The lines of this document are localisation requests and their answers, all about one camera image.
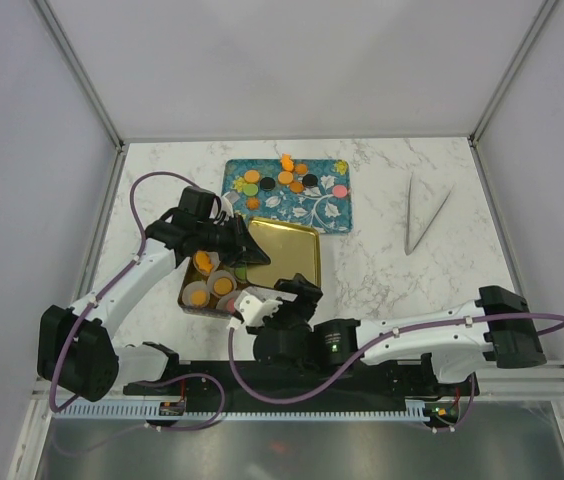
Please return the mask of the gold tin lid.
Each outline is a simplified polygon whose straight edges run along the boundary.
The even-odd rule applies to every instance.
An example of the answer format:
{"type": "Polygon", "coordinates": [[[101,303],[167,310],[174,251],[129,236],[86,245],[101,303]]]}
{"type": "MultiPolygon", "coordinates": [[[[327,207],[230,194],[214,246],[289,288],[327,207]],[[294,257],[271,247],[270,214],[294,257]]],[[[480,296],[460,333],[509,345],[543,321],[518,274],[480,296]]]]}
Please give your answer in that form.
{"type": "Polygon", "coordinates": [[[319,233],[312,227],[274,219],[254,217],[248,231],[269,256],[269,265],[249,265],[247,282],[273,288],[279,279],[301,274],[312,284],[321,286],[321,250],[319,233]]]}

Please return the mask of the metal tongs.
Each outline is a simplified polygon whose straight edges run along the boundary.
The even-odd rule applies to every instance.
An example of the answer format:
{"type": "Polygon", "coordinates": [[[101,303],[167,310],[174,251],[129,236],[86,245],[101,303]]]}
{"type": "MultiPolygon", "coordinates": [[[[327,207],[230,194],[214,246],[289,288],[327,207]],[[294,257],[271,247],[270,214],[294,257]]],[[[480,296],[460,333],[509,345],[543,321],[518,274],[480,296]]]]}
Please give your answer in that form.
{"type": "Polygon", "coordinates": [[[434,206],[427,210],[426,216],[415,216],[416,196],[414,193],[415,178],[411,174],[406,184],[405,218],[403,233],[403,249],[406,256],[412,255],[428,235],[432,225],[436,222],[443,209],[448,204],[453,187],[448,188],[443,194],[438,195],[434,206]]]}

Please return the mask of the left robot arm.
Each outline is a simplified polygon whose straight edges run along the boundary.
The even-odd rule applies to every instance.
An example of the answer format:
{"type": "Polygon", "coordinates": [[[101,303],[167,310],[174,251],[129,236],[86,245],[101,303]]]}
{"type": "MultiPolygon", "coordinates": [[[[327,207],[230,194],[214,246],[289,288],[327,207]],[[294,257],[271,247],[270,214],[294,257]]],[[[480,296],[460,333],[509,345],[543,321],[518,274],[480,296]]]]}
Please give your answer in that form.
{"type": "Polygon", "coordinates": [[[114,386],[142,381],[159,394],[175,391],[181,372],[174,352],[153,342],[116,348],[112,340],[142,298],[198,252],[216,253],[227,266],[270,264],[241,216],[212,219],[218,199],[185,188],[176,207],[142,229],[137,254],[118,274],[69,307],[50,306],[40,321],[39,376],[92,402],[114,386]]]}

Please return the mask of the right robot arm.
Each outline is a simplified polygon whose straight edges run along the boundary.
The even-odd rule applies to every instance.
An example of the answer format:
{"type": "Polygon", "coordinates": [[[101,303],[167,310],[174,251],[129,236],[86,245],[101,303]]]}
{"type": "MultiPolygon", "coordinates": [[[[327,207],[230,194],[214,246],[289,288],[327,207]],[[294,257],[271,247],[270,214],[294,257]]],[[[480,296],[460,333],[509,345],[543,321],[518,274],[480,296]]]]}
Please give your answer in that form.
{"type": "Polygon", "coordinates": [[[255,360],[331,376],[347,361],[378,367],[420,359],[420,385],[435,395],[489,362],[526,369],[547,361],[526,300],[500,286],[481,287],[477,299],[429,314],[310,325],[321,297],[320,288],[301,275],[279,280],[271,294],[256,287],[241,293],[234,308],[255,338],[255,360]]]}

